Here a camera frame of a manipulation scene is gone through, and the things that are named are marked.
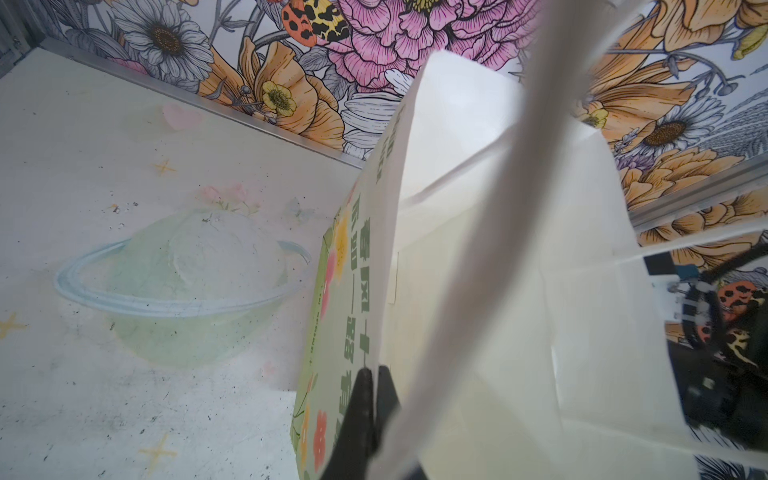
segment white tabletop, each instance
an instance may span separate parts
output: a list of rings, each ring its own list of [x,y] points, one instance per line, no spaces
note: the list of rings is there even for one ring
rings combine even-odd
[[[206,186],[317,258],[359,170],[205,111],[175,131],[167,104],[41,50],[0,79],[0,478],[298,478],[312,280],[258,328],[172,319],[177,337],[54,288],[69,260],[218,208]]]

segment spotted butterfly wing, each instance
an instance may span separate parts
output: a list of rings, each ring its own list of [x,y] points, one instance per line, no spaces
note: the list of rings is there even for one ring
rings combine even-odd
[[[291,0],[280,14],[288,35],[306,47],[349,37],[349,25],[330,0]]]

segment paper bag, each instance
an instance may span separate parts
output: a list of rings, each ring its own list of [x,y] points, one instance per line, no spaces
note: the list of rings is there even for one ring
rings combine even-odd
[[[419,381],[521,98],[510,77],[434,54],[339,209],[293,410],[302,480],[322,474],[360,368],[389,366],[401,401]],[[698,478],[613,157],[572,123],[522,272],[421,456],[429,478]]]

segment floral backdrop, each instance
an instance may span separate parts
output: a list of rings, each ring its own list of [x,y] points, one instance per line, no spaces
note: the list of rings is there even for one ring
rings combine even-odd
[[[542,5],[28,1],[54,38],[360,158],[431,52],[523,76]],[[766,150],[766,34],[766,0],[656,0],[593,68],[574,114],[602,130],[630,210]]]

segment yellow sparkle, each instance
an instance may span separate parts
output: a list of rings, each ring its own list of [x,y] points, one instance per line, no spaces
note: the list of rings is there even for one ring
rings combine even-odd
[[[160,444],[154,449],[139,449],[139,453],[146,453],[151,457],[151,460],[149,461],[149,468],[147,469],[147,476],[152,475],[152,471],[157,466],[157,461],[159,460],[160,455],[168,455],[169,457],[176,456],[176,452],[163,450],[163,445],[165,445],[165,440],[167,438],[168,434],[166,433],[163,435],[163,439],[160,440]]]
[[[160,173],[160,175],[162,175],[163,173],[165,173],[167,171],[168,172],[175,172],[176,171],[175,169],[173,169],[171,167],[168,167],[168,162],[170,162],[170,160],[166,160],[161,165],[158,165],[158,164],[153,164],[153,165],[155,166],[155,168],[157,168],[157,171]]]
[[[4,339],[10,329],[23,330],[28,326],[16,323],[16,312],[13,312],[7,322],[0,322],[0,339]]]

